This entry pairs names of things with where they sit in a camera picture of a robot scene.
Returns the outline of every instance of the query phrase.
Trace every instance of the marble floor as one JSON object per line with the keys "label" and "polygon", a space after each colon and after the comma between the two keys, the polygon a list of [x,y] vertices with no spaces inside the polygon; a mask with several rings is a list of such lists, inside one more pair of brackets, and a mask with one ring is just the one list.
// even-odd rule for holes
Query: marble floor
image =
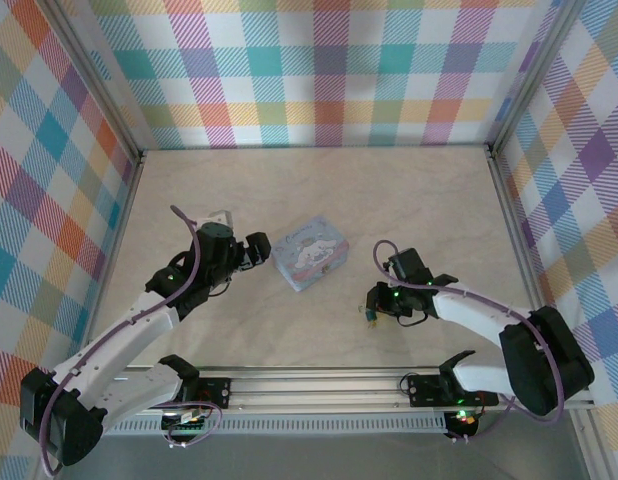
{"label": "marble floor", "polygon": [[192,218],[230,210],[239,240],[264,231],[271,243],[321,214],[349,241],[349,258],[301,293],[271,262],[236,274],[227,294],[196,309],[136,365],[176,353],[198,366],[430,366],[486,347],[436,319],[402,328],[384,317],[368,328],[358,306],[381,279],[371,250],[382,238],[415,247],[434,275],[528,305],[482,148],[161,151],[146,159],[94,334],[188,248],[170,204]]}

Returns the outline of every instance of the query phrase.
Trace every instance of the plaid wall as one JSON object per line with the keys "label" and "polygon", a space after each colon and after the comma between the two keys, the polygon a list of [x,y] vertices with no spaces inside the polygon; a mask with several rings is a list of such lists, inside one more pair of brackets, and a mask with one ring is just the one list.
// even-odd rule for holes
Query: plaid wall
{"label": "plaid wall", "polygon": [[483,143],[553,18],[534,39],[551,0],[63,3],[139,142],[173,149]]}
{"label": "plaid wall", "polygon": [[529,71],[529,68],[533,64],[533,61],[536,59],[537,54],[540,52],[540,46],[542,45],[542,42],[547,37],[547,34],[549,33],[549,31],[551,30],[554,20],[556,19],[556,16],[558,15],[560,8],[564,4],[565,4],[564,0],[552,0],[551,6],[549,7],[549,10],[545,14],[545,17],[543,18],[542,23],[540,24],[540,27],[538,28],[538,31],[536,32],[536,35],[533,38],[533,42],[531,42],[531,46],[529,47],[529,50],[527,51],[527,54],[525,55],[524,60],[520,64],[520,68],[518,69],[518,72],[516,73],[516,76],[514,77],[513,82],[511,82],[509,90],[507,91],[507,96],[502,102],[502,105],[500,106],[500,110],[498,110],[496,119],[491,125],[489,134],[487,135],[487,138],[485,140],[486,143],[491,144],[496,140],[496,137],[498,136],[498,133],[500,132],[500,129],[502,128],[502,124],[505,120],[505,117],[507,116],[507,114],[509,113],[509,110],[511,109],[511,104],[513,103],[516,96],[520,92],[520,89],[522,88],[522,84],[527,78],[527,72]]}
{"label": "plaid wall", "polygon": [[0,479],[37,454],[20,380],[81,341],[131,172],[34,0],[0,0]]}
{"label": "plaid wall", "polygon": [[618,0],[589,0],[501,159],[618,459]]}

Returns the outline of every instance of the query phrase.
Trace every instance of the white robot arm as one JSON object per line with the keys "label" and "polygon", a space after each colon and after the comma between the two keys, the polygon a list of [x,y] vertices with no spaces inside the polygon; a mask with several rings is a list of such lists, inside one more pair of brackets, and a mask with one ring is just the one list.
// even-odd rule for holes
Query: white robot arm
{"label": "white robot arm", "polygon": [[[198,401],[198,370],[176,355],[161,359],[133,381],[114,378],[151,342],[214,296],[214,288],[228,284],[234,272],[269,257],[264,233],[248,235],[245,245],[234,238],[228,212],[224,222],[214,215],[187,220],[195,235],[190,250],[157,271],[122,318],[53,372],[34,368],[22,379],[20,425],[39,441],[47,473],[56,473],[50,470],[47,453],[61,466],[73,465],[123,418],[164,402]],[[196,231],[193,224],[199,225]]]}
{"label": "white robot arm", "polygon": [[396,249],[383,266],[375,260],[391,284],[378,282],[369,291],[367,320],[375,320],[376,312],[399,318],[421,311],[425,319],[457,323],[497,347],[467,350],[440,365],[442,401],[455,404],[468,392],[500,393],[515,396],[531,413],[544,416],[593,382],[591,365],[555,308],[506,308],[450,275],[434,278],[413,248]]}

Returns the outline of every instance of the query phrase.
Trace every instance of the cable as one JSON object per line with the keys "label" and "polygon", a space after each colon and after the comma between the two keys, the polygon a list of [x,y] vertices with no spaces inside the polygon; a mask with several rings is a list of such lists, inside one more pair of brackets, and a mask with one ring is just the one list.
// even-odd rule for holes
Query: cable
{"label": "cable", "polygon": [[220,295],[222,295],[223,293],[225,293],[227,290],[229,290],[229,285],[231,285],[231,282],[227,282],[227,283],[225,283],[225,288],[222,290],[222,292],[218,292],[218,293],[210,293],[210,294],[209,294],[209,298],[211,298],[211,297],[219,297]]}
{"label": "cable", "polygon": [[409,395],[409,392],[406,391],[404,388],[402,388],[402,382],[404,382],[409,375],[418,375],[418,374],[417,373],[413,373],[413,372],[405,373],[402,376],[402,378],[400,379],[400,381],[398,382],[398,389],[400,390],[400,392],[404,393],[405,395]]}
{"label": "cable", "polygon": [[514,310],[511,310],[509,307],[501,303],[498,303],[494,300],[491,300],[490,298],[483,297],[482,295],[479,295],[477,293],[470,292],[468,290],[462,290],[460,288],[441,287],[438,285],[416,285],[416,284],[407,283],[407,282],[398,280],[397,278],[395,278],[394,276],[386,272],[384,268],[382,268],[382,265],[380,264],[380,261],[378,260],[378,247],[380,247],[380,245],[382,244],[391,246],[396,254],[400,252],[398,251],[398,247],[396,246],[396,244],[389,240],[379,240],[378,242],[376,242],[376,244],[373,247],[373,261],[376,264],[376,267],[385,277],[391,280],[391,282],[394,283],[395,285],[400,285],[402,287],[407,287],[407,288],[411,288],[414,290],[437,290],[439,292],[447,292],[447,293],[453,293],[456,295],[462,295],[463,297],[469,297],[472,300],[476,300],[477,302],[487,305],[488,307],[491,307],[499,312],[505,313],[507,315],[511,315],[513,318],[521,322],[524,326],[526,326],[529,329],[529,331],[532,333],[532,335],[534,336],[534,338],[536,339],[536,341],[538,342],[538,344],[544,351],[545,356],[547,357],[547,361],[549,362],[549,367],[551,368],[551,373],[553,375],[553,379],[556,385],[556,395],[558,397],[558,406],[556,407],[556,413],[549,420],[544,420],[542,419],[542,417],[538,417],[537,415],[529,412],[528,410],[515,405],[514,404],[515,398],[509,399],[506,397],[505,398],[508,403],[508,406],[505,412],[509,413],[509,411],[511,411],[512,408],[516,408],[516,410],[521,411],[522,413],[530,417],[532,420],[535,420],[545,425],[555,425],[562,417],[562,412],[564,411],[564,408],[565,408],[565,392],[564,392],[564,387],[562,385],[562,379],[560,377],[560,371],[558,370],[558,364],[556,363],[556,359],[554,358],[553,353],[551,352],[551,349],[549,348],[549,345],[547,345],[547,342],[545,341],[545,339],[542,338],[542,335],[540,334],[538,329],[527,318],[525,318],[520,313]]}
{"label": "cable", "polygon": [[478,418],[482,417],[485,414],[485,407],[486,402],[485,402],[485,393],[484,392],[478,392],[478,396],[480,397],[480,402],[482,403],[482,410],[480,410],[480,413],[478,414]]}
{"label": "cable", "polygon": [[187,216],[182,212],[182,210],[180,210],[175,205],[171,205],[171,211],[175,213],[183,222],[187,224],[187,227],[189,228],[189,233],[191,233],[191,236],[193,237],[195,260],[193,264],[193,269],[191,270],[191,274],[189,275],[189,278],[187,278],[187,281],[178,290],[176,290],[174,293],[169,295],[167,298],[165,298],[164,300],[161,300],[160,302],[155,304],[153,307],[150,307],[147,310],[137,313],[130,319],[119,323],[114,328],[112,328],[109,332],[107,332],[102,338],[100,338],[96,343],[94,343],[94,345],[82,356],[80,360],[78,360],[78,362],[73,366],[71,371],[58,384],[53,394],[51,395],[49,402],[47,402],[47,406],[45,407],[44,413],[42,414],[42,421],[40,423],[40,435],[38,436],[38,443],[40,444],[40,457],[42,459],[42,468],[44,469],[45,474],[48,477],[55,477],[56,475],[58,475],[58,473],[62,469],[62,464],[59,464],[56,469],[52,469],[51,463],[49,462],[49,455],[47,454],[47,446],[49,444],[49,424],[51,421],[51,411],[53,409],[53,406],[58,400],[58,397],[60,396],[60,394],[64,391],[69,381],[75,376],[72,372],[74,371],[77,372],[82,367],[84,367],[87,364],[87,361],[93,356],[93,354],[96,353],[96,351],[99,350],[100,347],[102,347],[105,343],[107,343],[111,339],[111,337],[116,335],[122,329],[124,329],[125,327],[129,325],[134,325],[141,318],[151,315],[152,313],[156,312],[157,310],[161,309],[168,303],[171,303],[173,300],[178,298],[187,288],[189,288],[189,286],[193,283],[194,279],[196,278],[196,274],[198,273],[198,268],[200,267],[200,241],[198,240],[198,236],[196,235],[196,231],[194,229],[194,222],[189,220]]}
{"label": "cable", "polygon": [[156,407],[159,407],[159,408],[207,407],[207,408],[211,408],[212,410],[215,410],[216,412],[218,412],[218,420],[213,425],[213,427],[211,427],[208,431],[206,431],[202,435],[199,435],[195,437],[193,440],[190,440],[188,442],[177,442],[176,440],[174,440],[173,437],[171,436],[171,433],[173,432],[173,429],[177,425],[170,426],[169,429],[167,430],[167,442],[169,442],[169,444],[174,447],[186,448],[186,447],[195,445],[196,443],[200,443],[204,439],[206,439],[209,435],[211,435],[216,430],[218,430],[218,428],[220,427],[220,424],[222,423],[222,409],[218,405],[212,402],[167,402],[167,403],[161,403],[159,405],[156,405]]}
{"label": "cable", "polygon": [[427,321],[427,319],[429,318],[429,314],[427,312],[425,312],[425,318],[423,318],[422,320],[418,320],[417,322],[413,322],[413,323],[402,323],[400,321],[400,317],[396,318],[396,321],[398,322],[398,325],[400,325],[401,327],[415,327],[416,325],[420,325],[421,323],[424,323]]}

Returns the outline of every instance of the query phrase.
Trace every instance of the cartoon character print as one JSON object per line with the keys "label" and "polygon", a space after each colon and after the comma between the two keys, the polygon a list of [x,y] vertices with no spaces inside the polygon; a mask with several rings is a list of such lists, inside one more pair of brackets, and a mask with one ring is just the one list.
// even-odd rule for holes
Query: cartoon character print
{"label": "cartoon character print", "polygon": [[311,245],[304,247],[298,255],[296,268],[304,268],[307,265],[315,266],[334,253],[335,240],[316,240]]}

